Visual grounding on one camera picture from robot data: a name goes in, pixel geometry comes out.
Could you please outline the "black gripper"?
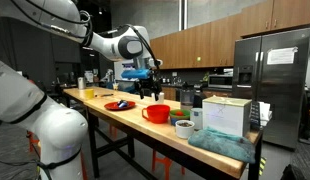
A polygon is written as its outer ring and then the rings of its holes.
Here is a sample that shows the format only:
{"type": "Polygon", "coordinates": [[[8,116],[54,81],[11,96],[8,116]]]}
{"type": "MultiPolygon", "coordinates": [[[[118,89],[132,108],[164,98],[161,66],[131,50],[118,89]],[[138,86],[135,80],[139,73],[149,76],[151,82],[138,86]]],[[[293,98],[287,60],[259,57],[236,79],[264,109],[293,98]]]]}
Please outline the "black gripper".
{"type": "Polygon", "coordinates": [[[144,99],[144,91],[149,90],[151,93],[154,93],[155,101],[159,100],[159,93],[162,91],[161,84],[152,79],[137,79],[134,82],[135,89],[139,92],[140,98],[144,99]]]}

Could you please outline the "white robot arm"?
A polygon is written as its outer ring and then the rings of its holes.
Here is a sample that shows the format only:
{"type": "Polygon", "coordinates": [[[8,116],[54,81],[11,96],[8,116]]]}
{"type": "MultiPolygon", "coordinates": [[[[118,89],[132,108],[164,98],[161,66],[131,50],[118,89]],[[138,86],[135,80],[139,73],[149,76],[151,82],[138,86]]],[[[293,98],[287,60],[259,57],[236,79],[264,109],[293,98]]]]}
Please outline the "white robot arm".
{"type": "MultiPolygon", "coordinates": [[[[106,38],[95,33],[91,16],[73,0],[0,0],[0,17],[24,21],[41,30],[90,47],[112,61],[156,59],[145,27],[125,24],[125,32],[106,38]]],[[[41,143],[42,180],[82,180],[81,145],[88,131],[84,116],[58,104],[35,84],[0,61],[0,122],[34,134],[41,143]]]]}

